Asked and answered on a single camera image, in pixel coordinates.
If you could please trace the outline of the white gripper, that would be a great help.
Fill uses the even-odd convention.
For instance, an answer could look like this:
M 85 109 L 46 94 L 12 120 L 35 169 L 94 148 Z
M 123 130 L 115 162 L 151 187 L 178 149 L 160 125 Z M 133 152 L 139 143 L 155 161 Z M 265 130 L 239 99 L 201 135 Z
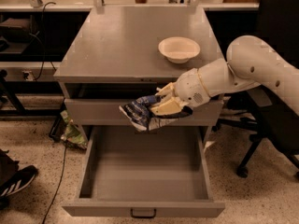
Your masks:
M 170 82 L 162 88 L 157 88 L 156 95 L 171 97 L 149 108 L 156 116 L 177 114 L 185 105 L 197 107 L 210 100 L 196 68 L 183 73 L 175 83 Z

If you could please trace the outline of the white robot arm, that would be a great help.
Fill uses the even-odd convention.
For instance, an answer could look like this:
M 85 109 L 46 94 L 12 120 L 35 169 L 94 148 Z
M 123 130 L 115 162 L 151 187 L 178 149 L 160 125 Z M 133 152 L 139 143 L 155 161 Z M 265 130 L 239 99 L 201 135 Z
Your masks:
M 243 35 L 228 47 L 226 57 L 193 68 L 157 92 L 162 100 L 149 110 L 156 116 L 195 108 L 223 93 L 246 91 L 259 85 L 277 95 L 299 115 L 299 69 L 286 62 L 262 39 Z

